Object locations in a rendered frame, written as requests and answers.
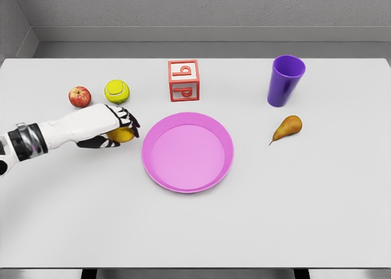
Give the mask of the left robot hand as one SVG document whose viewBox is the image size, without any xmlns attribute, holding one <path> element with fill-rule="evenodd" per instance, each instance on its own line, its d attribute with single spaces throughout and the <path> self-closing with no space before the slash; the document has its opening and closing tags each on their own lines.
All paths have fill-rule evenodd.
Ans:
<svg viewBox="0 0 391 279">
<path fill-rule="evenodd" d="M 96 104 L 71 114 L 76 123 L 72 129 L 72 140 L 80 148 L 112 148 L 121 143 L 108 139 L 106 133 L 122 127 L 129 127 L 134 137 L 139 137 L 140 124 L 124 107 Z"/>
</svg>

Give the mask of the yellow lemon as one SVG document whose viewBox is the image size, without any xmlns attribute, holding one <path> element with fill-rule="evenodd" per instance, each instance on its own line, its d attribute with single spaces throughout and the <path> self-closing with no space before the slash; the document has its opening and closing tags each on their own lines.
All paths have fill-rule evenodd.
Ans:
<svg viewBox="0 0 391 279">
<path fill-rule="evenodd" d="M 134 133 L 128 126 L 114 129 L 106 133 L 106 135 L 108 139 L 118 143 L 129 142 L 134 138 Z"/>
</svg>

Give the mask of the pink plate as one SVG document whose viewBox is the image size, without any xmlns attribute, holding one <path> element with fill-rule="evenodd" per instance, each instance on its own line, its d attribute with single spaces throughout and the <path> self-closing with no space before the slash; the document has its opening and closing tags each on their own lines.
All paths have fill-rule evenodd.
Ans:
<svg viewBox="0 0 391 279">
<path fill-rule="evenodd" d="M 217 120 L 181 112 L 157 122 L 142 144 L 150 178 L 173 192 L 191 194 L 221 182 L 233 163 L 233 140 Z"/>
</svg>

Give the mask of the red apple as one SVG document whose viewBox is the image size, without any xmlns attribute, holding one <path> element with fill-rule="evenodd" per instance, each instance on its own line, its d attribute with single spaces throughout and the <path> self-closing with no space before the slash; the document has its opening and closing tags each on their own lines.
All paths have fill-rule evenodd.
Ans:
<svg viewBox="0 0 391 279">
<path fill-rule="evenodd" d="M 83 86 L 73 87 L 68 93 L 68 100 L 74 107 L 85 108 L 90 104 L 91 99 L 89 90 Z"/>
</svg>

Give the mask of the yellow tennis ball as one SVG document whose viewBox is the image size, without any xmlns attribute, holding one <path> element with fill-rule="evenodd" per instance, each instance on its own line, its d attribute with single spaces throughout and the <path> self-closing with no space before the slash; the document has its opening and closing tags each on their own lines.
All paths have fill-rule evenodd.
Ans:
<svg viewBox="0 0 391 279">
<path fill-rule="evenodd" d="M 109 102 L 122 104 L 128 100 L 130 96 L 130 89 L 128 84 L 123 80 L 114 79 L 105 85 L 104 95 Z"/>
</svg>

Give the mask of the red letter block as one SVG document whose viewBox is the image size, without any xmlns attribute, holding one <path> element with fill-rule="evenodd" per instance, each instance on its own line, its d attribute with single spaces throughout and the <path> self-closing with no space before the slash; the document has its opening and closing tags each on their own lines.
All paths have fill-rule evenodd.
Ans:
<svg viewBox="0 0 391 279">
<path fill-rule="evenodd" d="M 168 61 L 168 79 L 171 102 L 198 101 L 200 76 L 197 60 Z"/>
</svg>

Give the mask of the purple cup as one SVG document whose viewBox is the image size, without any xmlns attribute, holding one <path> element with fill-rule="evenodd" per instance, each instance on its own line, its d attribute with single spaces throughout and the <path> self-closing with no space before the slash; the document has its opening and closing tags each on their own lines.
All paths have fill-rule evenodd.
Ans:
<svg viewBox="0 0 391 279">
<path fill-rule="evenodd" d="M 268 103 L 274 107 L 286 105 L 305 71 L 305 63 L 298 57 L 292 55 L 276 57 L 272 63 Z"/>
</svg>

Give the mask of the brown pear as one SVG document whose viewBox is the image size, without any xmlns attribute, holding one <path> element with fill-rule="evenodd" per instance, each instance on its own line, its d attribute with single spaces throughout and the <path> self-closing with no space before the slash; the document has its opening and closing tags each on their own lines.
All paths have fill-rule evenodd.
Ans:
<svg viewBox="0 0 391 279">
<path fill-rule="evenodd" d="M 302 120 L 297 115 L 290 115 L 286 117 L 279 125 L 279 127 L 274 131 L 269 145 L 286 136 L 297 134 L 301 131 L 301 129 Z"/>
</svg>

